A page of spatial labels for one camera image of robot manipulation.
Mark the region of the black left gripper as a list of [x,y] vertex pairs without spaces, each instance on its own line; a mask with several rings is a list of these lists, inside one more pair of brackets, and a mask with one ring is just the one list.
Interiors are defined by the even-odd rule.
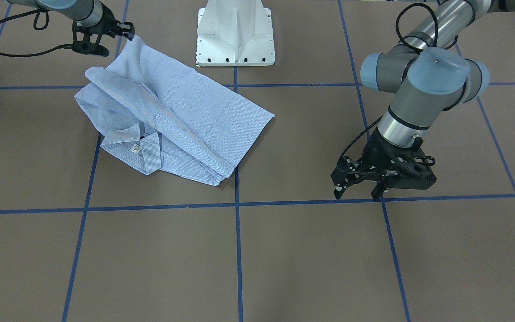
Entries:
[[423,152],[423,142],[423,138],[416,136],[408,148],[402,148],[375,130],[359,159],[352,160],[343,153],[339,157],[331,173],[335,199],[341,199],[347,188],[364,181],[376,182],[371,191],[372,200],[380,200],[390,188],[430,188],[437,181],[432,171],[435,159]]

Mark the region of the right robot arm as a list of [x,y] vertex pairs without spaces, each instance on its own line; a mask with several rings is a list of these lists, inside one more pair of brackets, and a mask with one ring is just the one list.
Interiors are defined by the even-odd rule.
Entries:
[[134,39],[135,28],[131,22],[116,20],[112,10],[100,0],[8,0],[34,8],[39,12],[57,12],[73,21],[73,43],[61,46],[84,55],[107,57],[109,51],[100,45],[103,35]]

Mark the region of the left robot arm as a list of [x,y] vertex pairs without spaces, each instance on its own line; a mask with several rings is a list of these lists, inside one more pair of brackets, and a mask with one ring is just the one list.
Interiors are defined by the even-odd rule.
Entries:
[[351,159],[343,149],[331,173],[336,199],[364,181],[376,182],[373,200],[391,188],[426,190],[435,184],[435,159],[421,149],[424,134],[442,112],[477,98],[489,85],[484,63],[450,48],[461,31],[485,14],[515,12],[515,0],[444,0],[436,10],[414,3],[403,12],[415,7],[423,7],[429,17],[402,35],[398,16],[398,43],[387,53],[368,55],[360,68],[363,86],[394,98],[363,130],[373,133],[361,157]]

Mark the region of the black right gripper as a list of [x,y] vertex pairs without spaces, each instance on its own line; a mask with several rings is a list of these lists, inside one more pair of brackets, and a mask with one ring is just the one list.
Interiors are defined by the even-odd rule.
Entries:
[[96,55],[108,57],[109,50],[100,44],[103,35],[115,38],[117,35],[132,41],[135,37],[135,27],[129,21],[117,21],[112,10],[104,4],[94,5],[94,8],[101,9],[101,17],[92,26],[84,26],[81,23],[73,22],[73,43],[71,50],[84,55]]

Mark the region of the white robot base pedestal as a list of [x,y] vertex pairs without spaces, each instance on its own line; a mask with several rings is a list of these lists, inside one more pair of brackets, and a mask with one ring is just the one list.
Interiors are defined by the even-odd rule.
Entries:
[[198,9],[196,44],[198,67],[272,66],[272,12],[261,0],[209,0]]

